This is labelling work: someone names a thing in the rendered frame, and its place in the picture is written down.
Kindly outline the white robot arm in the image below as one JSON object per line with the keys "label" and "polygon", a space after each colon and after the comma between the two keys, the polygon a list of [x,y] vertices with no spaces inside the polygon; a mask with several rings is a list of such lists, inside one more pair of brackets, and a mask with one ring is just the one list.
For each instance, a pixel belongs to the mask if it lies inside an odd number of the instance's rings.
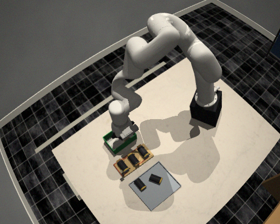
{"label": "white robot arm", "polygon": [[[125,49],[124,65],[114,77],[111,84],[111,95],[115,101],[109,104],[108,110],[115,127],[122,132],[124,141],[139,130],[128,120],[131,111],[138,108],[142,97],[123,85],[124,79],[138,79],[144,70],[157,63],[177,45],[191,62],[197,93],[196,103],[201,107],[211,107],[217,101],[214,83],[222,76],[222,69],[211,50],[202,43],[189,26],[180,18],[169,13],[152,15],[147,21],[149,33],[154,38],[147,43],[141,37],[128,40]],[[132,62],[131,62],[132,61]]]}

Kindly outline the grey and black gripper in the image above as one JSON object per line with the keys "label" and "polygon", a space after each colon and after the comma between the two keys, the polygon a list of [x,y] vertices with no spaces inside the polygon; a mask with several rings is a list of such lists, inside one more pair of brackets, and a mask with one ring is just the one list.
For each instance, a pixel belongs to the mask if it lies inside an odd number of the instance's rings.
{"label": "grey and black gripper", "polygon": [[[129,117],[128,117],[128,120],[132,125],[135,123],[134,121],[131,121]],[[119,128],[115,127],[113,125],[113,123],[111,123],[111,129],[112,129],[112,132],[113,132],[112,139],[119,138],[119,139],[122,140],[122,138],[120,137],[120,134],[122,134],[122,132],[119,130]]]}

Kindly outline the green open-top box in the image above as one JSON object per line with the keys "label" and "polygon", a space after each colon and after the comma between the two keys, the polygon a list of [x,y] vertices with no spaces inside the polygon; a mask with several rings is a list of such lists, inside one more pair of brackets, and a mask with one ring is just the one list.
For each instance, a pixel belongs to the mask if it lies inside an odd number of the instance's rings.
{"label": "green open-top box", "polygon": [[137,139],[136,133],[131,135],[130,139],[128,139],[126,142],[119,138],[112,139],[112,135],[113,132],[110,131],[105,136],[103,136],[103,139],[106,141],[106,143],[109,145],[109,148],[113,151],[115,155]]}

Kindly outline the tan battery board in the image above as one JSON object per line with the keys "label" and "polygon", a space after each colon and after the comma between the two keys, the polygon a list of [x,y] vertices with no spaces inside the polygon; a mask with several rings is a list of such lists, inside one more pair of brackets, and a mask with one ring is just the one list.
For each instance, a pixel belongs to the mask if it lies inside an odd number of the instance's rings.
{"label": "tan battery board", "polygon": [[[138,145],[137,148],[141,146]],[[129,160],[129,158],[127,157],[128,155],[126,155],[125,157],[123,157],[122,159],[119,160],[123,160],[124,163],[127,165],[127,167],[129,169],[127,169],[125,171],[125,173],[120,169],[120,167],[118,166],[117,163],[113,164],[115,166],[115,168],[118,170],[118,172],[120,173],[120,175],[124,178],[127,175],[129,175],[131,172],[133,172],[135,169],[139,168],[141,165],[143,165],[145,162],[147,162],[149,159],[151,159],[154,155],[152,154],[152,152],[146,147],[146,145],[143,143],[142,146],[146,149],[146,151],[150,154],[148,154],[145,158],[140,154],[140,152],[137,150],[137,148],[135,150],[133,150],[131,153],[133,153],[135,155],[135,157],[139,160],[139,163],[137,163],[135,166],[133,165],[133,163],[131,163],[131,161]],[[116,162],[118,162],[119,160],[117,160]]]}

